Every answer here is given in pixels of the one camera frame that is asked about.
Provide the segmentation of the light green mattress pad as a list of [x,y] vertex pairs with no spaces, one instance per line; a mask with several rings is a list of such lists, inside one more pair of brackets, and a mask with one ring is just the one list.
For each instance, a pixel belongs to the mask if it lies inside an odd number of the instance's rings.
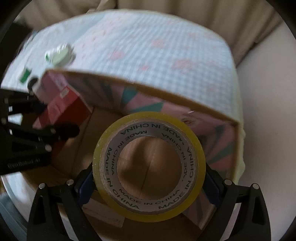
[[240,94],[239,79],[237,74],[237,68],[232,61],[232,80],[233,80],[233,117],[237,121],[237,147],[236,147],[236,162],[235,162],[235,171],[233,173],[233,181],[235,184],[238,184],[239,179],[242,177],[245,171],[245,162],[243,160],[244,154],[244,119],[243,119],[243,104]]

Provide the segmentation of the yellow tape roll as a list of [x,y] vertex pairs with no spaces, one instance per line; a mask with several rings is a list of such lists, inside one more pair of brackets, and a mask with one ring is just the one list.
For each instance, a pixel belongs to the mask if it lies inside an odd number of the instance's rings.
[[100,137],[93,176],[103,200],[135,221],[168,220],[201,192],[205,157],[193,131],[163,113],[125,116]]

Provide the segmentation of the pale green lid jar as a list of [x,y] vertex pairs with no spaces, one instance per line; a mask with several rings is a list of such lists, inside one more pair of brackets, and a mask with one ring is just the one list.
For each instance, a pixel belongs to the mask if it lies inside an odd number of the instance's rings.
[[45,53],[45,60],[54,67],[63,67],[75,59],[75,53],[70,44],[58,45]]

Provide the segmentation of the blue checkered floral bedsheet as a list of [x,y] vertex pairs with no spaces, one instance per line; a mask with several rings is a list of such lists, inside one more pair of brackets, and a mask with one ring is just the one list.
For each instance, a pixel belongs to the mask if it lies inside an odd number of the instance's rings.
[[2,87],[24,91],[24,68],[41,77],[50,68],[45,53],[70,44],[75,59],[67,70],[123,78],[174,93],[233,117],[232,54],[225,40],[195,23],[171,29],[144,25],[153,16],[94,13],[39,31],[9,66]]

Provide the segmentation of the pink cardboard box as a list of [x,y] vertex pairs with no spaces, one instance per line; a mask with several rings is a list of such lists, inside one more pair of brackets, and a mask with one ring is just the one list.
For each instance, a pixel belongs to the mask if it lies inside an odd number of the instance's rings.
[[72,121],[78,137],[57,147],[67,177],[95,169],[100,194],[144,220],[180,212],[199,228],[214,213],[201,189],[206,165],[237,182],[244,171],[242,122],[204,104],[102,75],[48,70],[33,85],[47,108],[33,126]]

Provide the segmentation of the green jar white lid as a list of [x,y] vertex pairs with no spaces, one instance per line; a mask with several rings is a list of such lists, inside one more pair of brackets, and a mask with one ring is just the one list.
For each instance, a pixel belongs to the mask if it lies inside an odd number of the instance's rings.
[[24,84],[27,79],[29,78],[30,74],[32,73],[32,70],[31,69],[28,69],[28,68],[24,68],[23,71],[21,72],[20,76],[19,76],[19,82],[21,84]]

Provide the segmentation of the red rectangular box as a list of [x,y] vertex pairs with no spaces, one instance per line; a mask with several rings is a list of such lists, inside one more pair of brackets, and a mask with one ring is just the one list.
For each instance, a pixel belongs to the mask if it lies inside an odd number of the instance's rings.
[[42,129],[60,123],[80,126],[90,114],[92,108],[76,90],[67,86],[50,101],[45,111],[33,123],[33,128]]

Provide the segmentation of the black lid small jar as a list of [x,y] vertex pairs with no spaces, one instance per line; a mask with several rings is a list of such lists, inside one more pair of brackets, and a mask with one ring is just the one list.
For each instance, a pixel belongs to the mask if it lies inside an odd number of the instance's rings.
[[34,77],[27,83],[27,89],[29,92],[33,91],[33,86],[38,82],[38,78]]

